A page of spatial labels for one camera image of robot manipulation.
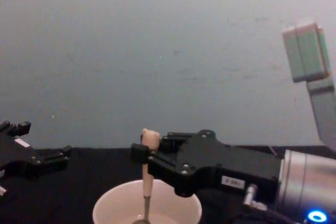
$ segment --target led light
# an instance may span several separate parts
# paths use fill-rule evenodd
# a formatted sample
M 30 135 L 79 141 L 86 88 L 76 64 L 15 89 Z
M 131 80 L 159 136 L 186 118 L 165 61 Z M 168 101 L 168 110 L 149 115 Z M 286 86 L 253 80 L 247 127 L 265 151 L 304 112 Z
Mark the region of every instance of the led light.
M 327 215 L 321 211 L 312 211 L 308 214 L 308 219 L 314 222 L 325 222 L 327 220 Z

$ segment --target black table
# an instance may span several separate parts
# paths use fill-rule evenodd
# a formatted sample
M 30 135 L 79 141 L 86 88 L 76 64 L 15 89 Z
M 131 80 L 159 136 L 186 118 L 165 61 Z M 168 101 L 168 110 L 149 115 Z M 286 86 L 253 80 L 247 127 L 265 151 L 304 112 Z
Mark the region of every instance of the black table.
M 247 148 L 269 152 L 267 147 Z M 281 156 L 286 148 L 336 158 L 322 146 L 276 147 L 275 150 Z M 41 153 L 52 151 L 40 150 Z M 102 194 L 114 186 L 140 178 L 141 166 L 131 162 L 128 148 L 74 148 L 66 170 L 36 181 L 9 178 L 2 183 L 8 194 L 0 198 L 0 223 L 92 224 L 92 210 Z M 201 224 L 228 223 L 240 212 L 241 197 L 215 190 L 203 190 L 197 196 L 203 208 Z

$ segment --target gray wall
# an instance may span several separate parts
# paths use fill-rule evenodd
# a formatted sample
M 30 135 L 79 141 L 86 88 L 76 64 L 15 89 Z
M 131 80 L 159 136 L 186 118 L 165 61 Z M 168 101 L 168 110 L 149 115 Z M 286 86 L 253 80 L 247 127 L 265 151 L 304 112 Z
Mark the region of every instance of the gray wall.
M 0 118 L 32 121 L 35 147 L 126 147 L 143 127 L 318 144 L 281 30 L 315 16 L 333 56 L 335 13 L 334 0 L 0 0 Z

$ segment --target white label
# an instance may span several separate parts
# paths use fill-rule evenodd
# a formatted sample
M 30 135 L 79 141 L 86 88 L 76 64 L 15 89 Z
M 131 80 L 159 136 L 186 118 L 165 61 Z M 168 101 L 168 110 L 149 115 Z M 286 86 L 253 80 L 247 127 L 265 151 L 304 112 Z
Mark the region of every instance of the white label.
M 245 181 L 237 178 L 231 178 L 222 176 L 222 184 L 226 186 L 232 186 L 235 188 L 243 189 L 245 188 Z
M 29 144 L 27 144 L 25 141 L 23 141 L 22 139 L 19 139 L 19 138 L 17 138 L 16 140 L 14 140 L 16 143 L 18 143 L 18 144 L 20 144 L 20 145 L 22 145 L 23 147 L 30 147 L 30 145 Z

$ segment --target silver cylinder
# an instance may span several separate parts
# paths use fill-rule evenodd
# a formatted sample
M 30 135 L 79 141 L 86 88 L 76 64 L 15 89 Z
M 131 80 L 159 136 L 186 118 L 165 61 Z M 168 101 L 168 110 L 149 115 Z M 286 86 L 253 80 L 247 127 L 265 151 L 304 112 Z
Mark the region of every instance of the silver cylinder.
M 336 160 L 286 151 L 277 198 L 279 211 L 295 220 L 313 210 L 336 211 Z

